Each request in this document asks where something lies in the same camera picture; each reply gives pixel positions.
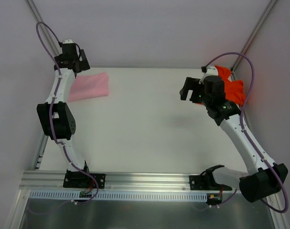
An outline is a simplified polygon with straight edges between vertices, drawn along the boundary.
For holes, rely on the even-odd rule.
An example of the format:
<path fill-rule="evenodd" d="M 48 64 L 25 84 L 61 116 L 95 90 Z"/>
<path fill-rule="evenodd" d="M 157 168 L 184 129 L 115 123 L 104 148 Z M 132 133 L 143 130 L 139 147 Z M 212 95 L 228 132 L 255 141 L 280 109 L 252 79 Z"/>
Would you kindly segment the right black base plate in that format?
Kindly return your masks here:
<path fill-rule="evenodd" d="M 221 188 L 225 191 L 231 191 L 233 188 L 218 184 L 211 175 L 190 175 L 189 176 L 190 190 L 209 190 L 209 191 L 220 191 Z"/>

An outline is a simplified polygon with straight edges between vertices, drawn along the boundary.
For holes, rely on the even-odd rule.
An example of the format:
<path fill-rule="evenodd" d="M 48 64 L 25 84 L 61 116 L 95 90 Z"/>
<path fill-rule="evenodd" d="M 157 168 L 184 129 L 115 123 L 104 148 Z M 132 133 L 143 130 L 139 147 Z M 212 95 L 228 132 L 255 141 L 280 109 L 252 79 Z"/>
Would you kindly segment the aluminium mounting rail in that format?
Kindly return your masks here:
<path fill-rule="evenodd" d="M 117 173 L 106 172 L 103 191 L 189 192 L 194 182 L 190 174 L 176 173 Z M 21 189 L 63 189 L 64 171 L 25 171 L 19 185 Z"/>

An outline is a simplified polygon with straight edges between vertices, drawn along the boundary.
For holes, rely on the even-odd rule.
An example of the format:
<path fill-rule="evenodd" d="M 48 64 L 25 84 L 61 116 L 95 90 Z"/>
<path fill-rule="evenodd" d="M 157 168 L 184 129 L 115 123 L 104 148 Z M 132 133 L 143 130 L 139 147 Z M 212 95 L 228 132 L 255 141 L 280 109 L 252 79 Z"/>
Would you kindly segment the orange t shirt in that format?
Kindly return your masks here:
<path fill-rule="evenodd" d="M 215 65 L 218 75 L 225 84 L 226 99 L 233 101 L 235 104 L 242 106 L 246 96 L 244 94 L 244 84 L 241 80 L 230 80 L 232 71 L 226 67 Z"/>

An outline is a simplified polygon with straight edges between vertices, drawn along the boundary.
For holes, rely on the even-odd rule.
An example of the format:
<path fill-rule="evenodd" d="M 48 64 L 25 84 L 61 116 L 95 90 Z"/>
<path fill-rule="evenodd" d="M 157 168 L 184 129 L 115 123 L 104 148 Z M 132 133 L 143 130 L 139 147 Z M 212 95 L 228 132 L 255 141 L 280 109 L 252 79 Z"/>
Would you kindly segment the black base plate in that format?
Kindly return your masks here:
<path fill-rule="evenodd" d="M 106 174 L 90 173 L 90 175 L 93 178 L 95 178 L 95 180 L 98 184 L 98 188 L 104 189 Z M 72 171 L 67 170 L 62 186 L 64 188 L 84 188 L 84 189 L 86 189 L 86 188 L 89 188 L 91 185 L 93 186 L 93 188 L 96 188 L 95 182 L 89 176 L 87 176 L 81 172 L 72 172 Z"/>
<path fill-rule="evenodd" d="M 218 184 L 211 175 L 190 175 L 189 176 L 190 190 L 209 190 L 209 191 L 220 191 L 221 188 L 225 191 L 231 191 L 233 188 Z"/>

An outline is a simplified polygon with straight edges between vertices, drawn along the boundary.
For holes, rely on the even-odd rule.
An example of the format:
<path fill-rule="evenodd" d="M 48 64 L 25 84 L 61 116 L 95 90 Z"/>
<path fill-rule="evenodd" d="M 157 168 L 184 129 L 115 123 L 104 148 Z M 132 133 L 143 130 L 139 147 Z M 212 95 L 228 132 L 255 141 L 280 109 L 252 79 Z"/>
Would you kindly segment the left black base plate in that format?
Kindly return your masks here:
<path fill-rule="evenodd" d="M 95 180 L 98 184 L 98 188 L 104 189 L 106 174 L 90 173 L 90 175 L 93 178 L 95 178 Z M 67 170 L 62 186 L 64 188 L 84 188 L 84 189 L 86 189 L 86 188 L 89 188 L 91 185 L 93 186 L 93 188 L 96 188 L 95 182 L 89 176 L 87 176 L 81 172 L 72 172 L 72 171 Z"/>

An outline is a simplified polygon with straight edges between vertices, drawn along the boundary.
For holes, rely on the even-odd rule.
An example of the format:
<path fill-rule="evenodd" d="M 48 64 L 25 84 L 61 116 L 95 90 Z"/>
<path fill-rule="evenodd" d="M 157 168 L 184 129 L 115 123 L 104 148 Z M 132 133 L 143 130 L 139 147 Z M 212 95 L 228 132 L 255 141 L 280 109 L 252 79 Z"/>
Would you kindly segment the right aluminium frame post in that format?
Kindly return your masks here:
<path fill-rule="evenodd" d="M 255 26 L 253 27 L 251 34 L 249 35 L 246 43 L 244 44 L 241 54 L 247 55 L 249 49 L 251 48 L 253 42 L 255 41 L 256 37 L 258 36 L 259 32 L 263 28 L 265 22 L 267 21 L 268 17 L 276 7 L 278 0 L 269 0 L 266 7 L 264 8 L 263 12 L 261 13 L 259 19 L 257 20 Z"/>

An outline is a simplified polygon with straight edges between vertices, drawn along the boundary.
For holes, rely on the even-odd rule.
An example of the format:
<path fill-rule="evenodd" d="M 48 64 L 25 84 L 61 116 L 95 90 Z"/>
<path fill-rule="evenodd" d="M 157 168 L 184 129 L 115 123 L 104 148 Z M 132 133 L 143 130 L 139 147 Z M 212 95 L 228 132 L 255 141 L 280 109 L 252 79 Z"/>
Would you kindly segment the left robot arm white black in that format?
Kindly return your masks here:
<path fill-rule="evenodd" d="M 86 160 L 75 147 L 76 122 L 67 102 L 77 74 L 90 69 L 90 66 L 84 50 L 71 39 L 61 42 L 60 46 L 62 53 L 54 57 L 55 80 L 51 92 L 36 110 L 44 134 L 60 148 L 67 172 L 74 173 L 74 182 L 79 187 L 86 187 L 91 176 Z"/>

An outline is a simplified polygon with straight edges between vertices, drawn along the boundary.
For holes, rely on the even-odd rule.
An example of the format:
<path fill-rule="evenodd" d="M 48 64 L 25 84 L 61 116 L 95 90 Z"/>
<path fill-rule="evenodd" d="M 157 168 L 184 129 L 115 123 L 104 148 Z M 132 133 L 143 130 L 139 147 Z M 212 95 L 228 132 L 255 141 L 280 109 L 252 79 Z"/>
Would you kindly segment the pink t shirt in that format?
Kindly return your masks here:
<path fill-rule="evenodd" d="M 109 76 L 106 72 L 78 75 L 71 86 L 68 102 L 104 97 L 109 93 Z"/>

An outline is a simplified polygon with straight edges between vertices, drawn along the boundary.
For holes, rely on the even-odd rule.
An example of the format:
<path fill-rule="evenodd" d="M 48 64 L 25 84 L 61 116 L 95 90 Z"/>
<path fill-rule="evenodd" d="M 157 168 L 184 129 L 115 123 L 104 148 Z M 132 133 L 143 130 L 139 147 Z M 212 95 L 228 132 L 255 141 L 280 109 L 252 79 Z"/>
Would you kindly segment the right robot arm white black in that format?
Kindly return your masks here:
<path fill-rule="evenodd" d="M 241 110 L 226 99 L 221 77 L 210 75 L 203 80 L 188 77 L 179 92 L 182 101 L 187 99 L 189 91 L 192 92 L 190 101 L 205 106 L 208 116 L 227 134 L 247 168 L 247 172 L 241 172 L 223 165 L 210 167 L 205 171 L 204 185 L 208 189 L 216 189 L 219 185 L 238 189 L 248 202 L 284 191 L 287 167 L 277 164 L 248 133 Z"/>

